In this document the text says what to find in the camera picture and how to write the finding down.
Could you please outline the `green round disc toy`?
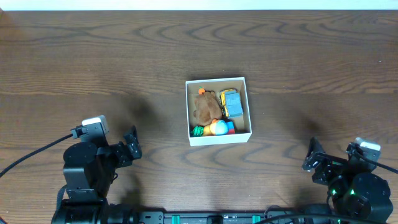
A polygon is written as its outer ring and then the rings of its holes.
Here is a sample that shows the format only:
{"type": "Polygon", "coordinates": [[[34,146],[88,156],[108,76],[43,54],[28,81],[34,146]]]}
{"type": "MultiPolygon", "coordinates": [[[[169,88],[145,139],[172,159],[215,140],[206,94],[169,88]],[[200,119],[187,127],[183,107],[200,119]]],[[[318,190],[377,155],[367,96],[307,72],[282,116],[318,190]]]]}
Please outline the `green round disc toy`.
{"type": "Polygon", "coordinates": [[[203,126],[195,126],[191,131],[191,135],[192,137],[201,137],[203,136],[203,132],[204,132],[203,126]]]}

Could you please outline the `brown plush bear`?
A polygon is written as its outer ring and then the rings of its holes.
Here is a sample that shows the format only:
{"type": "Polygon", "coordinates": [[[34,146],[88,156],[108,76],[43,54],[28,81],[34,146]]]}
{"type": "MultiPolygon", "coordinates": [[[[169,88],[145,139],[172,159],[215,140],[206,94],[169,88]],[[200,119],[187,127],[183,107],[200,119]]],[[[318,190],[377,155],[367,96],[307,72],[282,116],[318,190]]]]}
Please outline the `brown plush bear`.
{"type": "Polygon", "coordinates": [[[199,88],[198,93],[199,95],[194,101],[195,111],[193,112],[197,125],[206,126],[211,124],[214,119],[221,119],[223,114],[215,92],[199,88]]]}

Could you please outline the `orange duck toy blue hat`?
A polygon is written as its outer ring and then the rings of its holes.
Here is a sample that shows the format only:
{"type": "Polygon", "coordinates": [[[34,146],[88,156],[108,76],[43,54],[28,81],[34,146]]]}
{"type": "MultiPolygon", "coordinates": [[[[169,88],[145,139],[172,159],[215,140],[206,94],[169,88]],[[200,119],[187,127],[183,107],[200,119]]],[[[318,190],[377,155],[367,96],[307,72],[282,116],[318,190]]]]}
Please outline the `orange duck toy blue hat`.
{"type": "Polygon", "coordinates": [[[214,119],[211,124],[206,125],[203,128],[204,136],[218,136],[225,135],[229,131],[228,125],[225,121],[220,119],[214,119]]]}

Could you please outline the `colourful puzzle cube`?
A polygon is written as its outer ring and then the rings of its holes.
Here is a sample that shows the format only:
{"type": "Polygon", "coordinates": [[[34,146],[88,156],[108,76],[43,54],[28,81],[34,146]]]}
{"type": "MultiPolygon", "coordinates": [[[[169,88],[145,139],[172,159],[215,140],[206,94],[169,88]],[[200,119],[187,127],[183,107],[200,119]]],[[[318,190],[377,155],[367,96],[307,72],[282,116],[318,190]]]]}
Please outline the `colourful puzzle cube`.
{"type": "Polygon", "coordinates": [[[235,134],[235,128],[234,128],[234,123],[232,121],[228,121],[226,122],[227,128],[228,128],[228,132],[227,134],[235,134]]]}

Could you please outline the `yellow grey toy truck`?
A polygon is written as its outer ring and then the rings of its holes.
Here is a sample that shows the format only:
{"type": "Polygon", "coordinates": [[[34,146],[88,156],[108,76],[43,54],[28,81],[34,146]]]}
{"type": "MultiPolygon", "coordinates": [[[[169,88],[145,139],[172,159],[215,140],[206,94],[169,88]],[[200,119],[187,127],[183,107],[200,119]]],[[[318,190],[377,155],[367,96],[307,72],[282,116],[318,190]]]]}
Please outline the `yellow grey toy truck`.
{"type": "Polygon", "coordinates": [[[243,115],[240,94],[236,89],[220,91],[222,113],[227,118],[236,118],[243,115]]]}

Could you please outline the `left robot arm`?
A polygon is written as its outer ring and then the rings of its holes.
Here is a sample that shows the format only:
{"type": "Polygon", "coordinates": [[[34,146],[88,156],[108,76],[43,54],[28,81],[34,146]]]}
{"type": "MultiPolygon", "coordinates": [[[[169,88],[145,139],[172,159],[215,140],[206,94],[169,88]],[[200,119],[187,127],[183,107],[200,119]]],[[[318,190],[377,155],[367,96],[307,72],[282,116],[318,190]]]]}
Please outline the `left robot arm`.
{"type": "Polygon", "coordinates": [[[106,198],[118,178],[116,169],[142,157],[136,127],[124,134],[124,142],[112,145],[100,123],[77,126],[71,133],[81,141],[63,154],[66,185],[58,191],[52,223],[138,223],[137,212],[106,198]]]}

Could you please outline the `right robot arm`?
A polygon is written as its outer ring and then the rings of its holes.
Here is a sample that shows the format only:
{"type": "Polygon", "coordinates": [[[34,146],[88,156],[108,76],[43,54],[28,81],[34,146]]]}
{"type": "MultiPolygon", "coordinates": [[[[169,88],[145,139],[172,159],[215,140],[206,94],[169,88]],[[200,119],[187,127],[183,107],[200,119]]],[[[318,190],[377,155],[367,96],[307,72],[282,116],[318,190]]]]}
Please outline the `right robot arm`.
{"type": "Polygon", "coordinates": [[[312,137],[302,169],[314,170],[312,180],[328,187],[336,212],[354,218],[385,222],[393,211],[388,181],[373,170],[387,166],[378,163],[381,146],[356,138],[348,144],[347,159],[328,155],[312,137]]]}

